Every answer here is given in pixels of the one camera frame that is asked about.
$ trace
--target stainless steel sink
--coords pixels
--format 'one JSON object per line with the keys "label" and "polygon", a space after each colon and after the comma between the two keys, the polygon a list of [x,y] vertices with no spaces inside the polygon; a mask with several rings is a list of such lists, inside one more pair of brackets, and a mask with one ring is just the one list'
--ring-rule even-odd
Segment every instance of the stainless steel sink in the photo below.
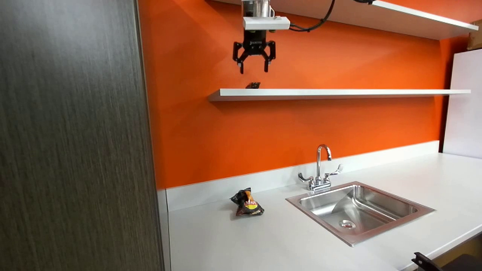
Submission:
{"label": "stainless steel sink", "polygon": [[287,199],[333,235],[356,245],[434,209],[362,182]]}

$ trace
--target black cable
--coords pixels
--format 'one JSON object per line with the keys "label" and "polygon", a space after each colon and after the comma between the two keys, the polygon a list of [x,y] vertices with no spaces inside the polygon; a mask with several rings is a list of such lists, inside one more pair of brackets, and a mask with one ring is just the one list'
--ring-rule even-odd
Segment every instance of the black cable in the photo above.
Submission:
{"label": "black cable", "polygon": [[330,7],[329,7],[326,16],[321,18],[315,25],[302,27],[302,25],[297,25],[297,24],[291,24],[291,25],[290,25],[290,30],[293,30],[293,31],[312,31],[312,30],[321,27],[324,22],[329,21],[329,18],[330,18],[330,15],[332,15],[332,10],[333,10],[333,6],[335,6],[335,1],[336,1],[336,0],[332,0]]}

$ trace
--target sink drain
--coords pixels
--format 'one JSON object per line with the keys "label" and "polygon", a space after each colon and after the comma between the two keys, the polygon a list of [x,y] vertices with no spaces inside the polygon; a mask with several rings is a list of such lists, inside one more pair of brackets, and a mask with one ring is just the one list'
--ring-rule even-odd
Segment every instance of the sink drain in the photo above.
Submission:
{"label": "sink drain", "polygon": [[342,220],[341,226],[347,229],[354,229],[357,224],[351,220]]}

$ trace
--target floating shelf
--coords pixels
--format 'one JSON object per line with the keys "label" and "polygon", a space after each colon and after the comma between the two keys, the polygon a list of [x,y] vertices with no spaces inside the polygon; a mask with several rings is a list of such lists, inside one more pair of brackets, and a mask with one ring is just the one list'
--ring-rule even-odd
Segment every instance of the floating shelf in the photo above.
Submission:
{"label": "floating shelf", "polygon": [[[240,4],[240,0],[217,0]],[[276,0],[276,12],[320,18],[330,6],[330,0]],[[427,39],[448,39],[478,31],[476,24],[410,9],[391,1],[375,0],[372,4],[356,0],[338,0],[329,21],[403,33]]]}
{"label": "floating shelf", "polygon": [[211,95],[211,101],[409,98],[469,95],[470,92],[470,89],[220,89]]}

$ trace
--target faucet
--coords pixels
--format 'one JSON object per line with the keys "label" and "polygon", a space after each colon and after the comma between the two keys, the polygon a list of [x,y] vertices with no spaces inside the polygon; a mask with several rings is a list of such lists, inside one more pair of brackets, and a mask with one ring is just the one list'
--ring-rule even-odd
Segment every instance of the faucet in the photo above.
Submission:
{"label": "faucet", "polygon": [[338,174],[341,171],[341,165],[333,173],[326,173],[326,176],[321,176],[321,153],[323,150],[327,152],[327,159],[332,161],[332,149],[327,144],[320,144],[317,149],[317,176],[305,178],[303,173],[299,173],[299,178],[303,179],[303,182],[308,182],[308,190],[314,193],[320,191],[329,191],[332,188],[330,176]]}

